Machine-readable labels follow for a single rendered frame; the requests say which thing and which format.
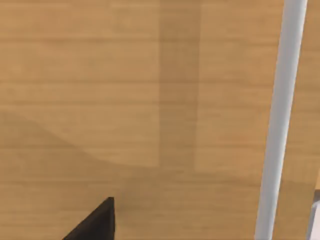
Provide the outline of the wooden door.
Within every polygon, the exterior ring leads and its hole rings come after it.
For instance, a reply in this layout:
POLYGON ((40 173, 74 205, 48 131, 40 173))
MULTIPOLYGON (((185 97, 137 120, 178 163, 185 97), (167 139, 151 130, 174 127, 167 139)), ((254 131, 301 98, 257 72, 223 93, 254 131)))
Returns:
POLYGON ((294 3, 0 0, 0 240, 254 240, 294 3))

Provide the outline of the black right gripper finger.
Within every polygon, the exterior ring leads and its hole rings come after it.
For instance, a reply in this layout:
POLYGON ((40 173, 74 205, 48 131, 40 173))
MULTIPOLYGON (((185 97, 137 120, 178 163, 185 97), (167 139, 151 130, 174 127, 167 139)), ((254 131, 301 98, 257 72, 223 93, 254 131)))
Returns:
POLYGON ((115 240, 114 197, 106 198, 62 240, 115 240))

